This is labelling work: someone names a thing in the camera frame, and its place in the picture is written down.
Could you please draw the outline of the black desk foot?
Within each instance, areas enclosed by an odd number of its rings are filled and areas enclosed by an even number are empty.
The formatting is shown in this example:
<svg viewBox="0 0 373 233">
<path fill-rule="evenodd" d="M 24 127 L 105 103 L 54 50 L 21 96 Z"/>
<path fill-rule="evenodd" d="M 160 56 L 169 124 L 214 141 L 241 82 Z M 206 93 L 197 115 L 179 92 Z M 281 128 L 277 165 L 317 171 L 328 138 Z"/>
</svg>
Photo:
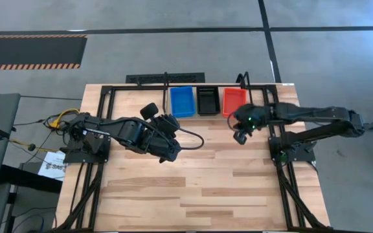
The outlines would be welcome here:
<svg viewBox="0 0 373 233">
<path fill-rule="evenodd" d="M 59 194 L 62 189 L 62 182 L 53 178 L 41 176 L 19 168 L 2 165 L 0 169 L 0 184 L 8 183 Z"/>
</svg>

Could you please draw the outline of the red plastic basket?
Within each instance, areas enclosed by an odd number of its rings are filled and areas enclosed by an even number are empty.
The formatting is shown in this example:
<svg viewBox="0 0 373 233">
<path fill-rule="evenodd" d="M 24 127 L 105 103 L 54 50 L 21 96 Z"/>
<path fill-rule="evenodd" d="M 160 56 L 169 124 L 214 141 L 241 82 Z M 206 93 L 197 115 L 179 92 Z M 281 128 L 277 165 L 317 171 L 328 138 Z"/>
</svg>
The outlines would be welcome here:
<svg viewBox="0 0 373 233">
<path fill-rule="evenodd" d="M 227 118 L 240 106 L 247 102 L 247 91 L 245 89 L 224 88 L 222 115 Z"/>
</svg>

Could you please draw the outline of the black aluminium table frame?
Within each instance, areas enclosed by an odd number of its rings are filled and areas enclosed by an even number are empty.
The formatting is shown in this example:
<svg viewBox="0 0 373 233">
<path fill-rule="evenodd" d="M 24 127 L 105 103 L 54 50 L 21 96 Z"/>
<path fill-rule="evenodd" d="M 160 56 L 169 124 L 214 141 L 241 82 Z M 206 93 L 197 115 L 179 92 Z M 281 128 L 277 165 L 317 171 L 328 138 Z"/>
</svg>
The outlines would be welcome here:
<svg viewBox="0 0 373 233">
<path fill-rule="evenodd" d="M 147 104 L 163 111 L 163 90 L 115 92 L 110 118 L 139 117 Z M 283 202 L 267 139 L 255 131 L 239 145 L 225 120 L 183 120 L 205 145 L 159 164 L 111 142 L 104 165 L 94 231 L 287 230 Z M 315 217 L 330 222 L 317 172 L 293 163 L 299 194 Z"/>
</svg>

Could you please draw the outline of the blue plastic basket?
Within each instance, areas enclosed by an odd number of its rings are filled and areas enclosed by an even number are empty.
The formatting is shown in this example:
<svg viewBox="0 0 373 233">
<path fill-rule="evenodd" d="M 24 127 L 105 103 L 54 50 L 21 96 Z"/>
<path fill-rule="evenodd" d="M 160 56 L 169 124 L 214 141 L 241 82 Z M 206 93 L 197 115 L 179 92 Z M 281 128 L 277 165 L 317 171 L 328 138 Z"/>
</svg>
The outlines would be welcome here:
<svg viewBox="0 0 373 233">
<path fill-rule="evenodd" d="M 172 114 L 176 118 L 192 117 L 196 113 L 192 86 L 171 88 L 170 98 Z"/>
</svg>

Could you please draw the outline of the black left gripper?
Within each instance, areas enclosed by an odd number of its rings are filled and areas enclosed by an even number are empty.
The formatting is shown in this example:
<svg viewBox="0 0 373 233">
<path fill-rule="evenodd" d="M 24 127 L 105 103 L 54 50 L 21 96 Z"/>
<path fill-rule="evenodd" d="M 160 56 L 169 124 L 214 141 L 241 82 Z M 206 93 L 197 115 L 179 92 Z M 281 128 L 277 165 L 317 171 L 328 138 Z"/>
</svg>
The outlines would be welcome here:
<svg viewBox="0 0 373 233">
<path fill-rule="evenodd" d="M 159 112 L 154 103 L 148 104 L 140 110 L 145 120 L 145 131 L 141 135 L 140 149 L 159 157 L 159 162 L 174 162 L 181 146 L 176 141 L 175 132 L 180 128 L 179 122 L 171 114 L 155 115 Z"/>
</svg>

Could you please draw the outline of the black plastic basket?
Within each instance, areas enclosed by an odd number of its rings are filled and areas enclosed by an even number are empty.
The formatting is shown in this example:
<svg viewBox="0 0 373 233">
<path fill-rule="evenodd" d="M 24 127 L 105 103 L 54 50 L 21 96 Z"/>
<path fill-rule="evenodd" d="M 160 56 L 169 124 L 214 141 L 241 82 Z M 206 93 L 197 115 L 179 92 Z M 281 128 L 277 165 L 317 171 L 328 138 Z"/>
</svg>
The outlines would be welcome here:
<svg viewBox="0 0 373 233">
<path fill-rule="evenodd" d="M 220 113 L 220 96 L 218 87 L 198 86 L 196 92 L 199 115 L 211 116 Z"/>
</svg>

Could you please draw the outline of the wooden shelf with black frame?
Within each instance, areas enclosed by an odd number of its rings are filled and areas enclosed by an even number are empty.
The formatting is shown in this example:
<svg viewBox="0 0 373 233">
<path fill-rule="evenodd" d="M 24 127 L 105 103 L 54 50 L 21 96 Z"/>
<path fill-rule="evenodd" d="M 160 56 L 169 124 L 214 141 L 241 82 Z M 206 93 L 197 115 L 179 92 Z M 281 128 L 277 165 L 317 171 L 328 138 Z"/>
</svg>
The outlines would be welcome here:
<svg viewBox="0 0 373 233">
<path fill-rule="evenodd" d="M 250 103 L 252 101 L 249 86 L 249 73 L 245 72 L 244 74 L 239 74 L 237 78 L 236 83 L 230 83 L 230 84 L 209 84 L 209 83 L 187 83 L 185 85 L 181 85 L 180 83 L 175 83 L 173 85 L 170 85 L 168 87 L 168 97 L 166 100 L 166 110 L 168 113 L 172 115 L 171 110 L 171 98 L 170 98 L 170 90 L 174 87 L 184 87 L 184 86 L 192 86 L 194 99 L 195 99 L 195 108 L 196 113 L 193 116 L 190 117 L 183 117 L 183 118 L 177 118 L 177 120 L 183 121 L 183 120 L 225 120 L 226 118 L 222 115 L 222 106 L 223 106 L 223 91 L 224 88 L 237 88 L 237 89 L 245 89 L 247 91 L 247 102 L 246 104 Z M 217 115 L 211 115 L 211 116 L 201 116 L 198 114 L 198 103 L 197 103 L 197 92 L 196 88 L 198 86 L 216 86 L 218 87 L 219 96 L 220 96 L 220 113 Z"/>
</svg>

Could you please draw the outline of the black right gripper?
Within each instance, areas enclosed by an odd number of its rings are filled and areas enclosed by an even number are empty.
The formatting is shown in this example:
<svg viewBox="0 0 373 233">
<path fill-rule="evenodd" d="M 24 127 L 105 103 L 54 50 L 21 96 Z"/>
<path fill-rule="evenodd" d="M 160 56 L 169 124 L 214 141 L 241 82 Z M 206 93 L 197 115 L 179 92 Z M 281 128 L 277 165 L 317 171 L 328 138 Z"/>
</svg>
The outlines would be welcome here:
<svg viewBox="0 0 373 233">
<path fill-rule="evenodd" d="M 233 114 L 237 123 L 233 126 L 233 138 L 240 145 L 247 141 L 246 135 L 252 136 L 254 130 L 261 130 L 268 126 L 270 110 L 269 106 L 245 104 L 239 107 Z"/>
</svg>

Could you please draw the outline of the white printed paper sheet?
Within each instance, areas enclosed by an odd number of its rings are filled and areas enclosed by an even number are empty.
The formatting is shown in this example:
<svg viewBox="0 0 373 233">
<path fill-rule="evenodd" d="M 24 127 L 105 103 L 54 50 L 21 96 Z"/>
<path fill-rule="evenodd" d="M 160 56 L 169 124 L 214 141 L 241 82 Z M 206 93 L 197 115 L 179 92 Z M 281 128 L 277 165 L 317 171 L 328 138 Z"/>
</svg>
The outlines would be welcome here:
<svg viewBox="0 0 373 233">
<path fill-rule="evenodd" d="M 63 152 L 48 152 L 41 164 L 38 175 L 63 181 L 67 164 L 64 163 Z"/>
</svg>

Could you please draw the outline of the black perforated floor grate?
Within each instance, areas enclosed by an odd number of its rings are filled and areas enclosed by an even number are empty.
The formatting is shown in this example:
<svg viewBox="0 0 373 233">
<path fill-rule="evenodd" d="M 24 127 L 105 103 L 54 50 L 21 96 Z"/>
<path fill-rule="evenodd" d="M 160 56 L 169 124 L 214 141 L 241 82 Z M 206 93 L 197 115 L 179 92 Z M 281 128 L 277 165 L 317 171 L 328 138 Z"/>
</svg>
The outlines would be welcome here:
<svg viewBox="0 0 373 233">
<path fill-rule="evenodd" d="M 204 72 L 132 74 L 126 76 L 126 83 L 205 83 Z"/>
</svg>

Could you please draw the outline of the black hazard-striped floor mat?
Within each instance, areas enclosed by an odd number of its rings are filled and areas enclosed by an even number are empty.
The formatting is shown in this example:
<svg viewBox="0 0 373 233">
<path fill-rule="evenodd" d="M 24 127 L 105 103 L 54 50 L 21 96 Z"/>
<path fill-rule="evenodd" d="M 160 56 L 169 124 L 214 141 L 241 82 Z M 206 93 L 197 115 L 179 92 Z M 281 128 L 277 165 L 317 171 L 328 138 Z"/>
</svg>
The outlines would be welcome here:
<svg viewBox="0 0 373 233">
<path fill-rule="evenodd" d="M 0 35 L 0 71 L 77 69 L 87 35 Z"/>
</svg>

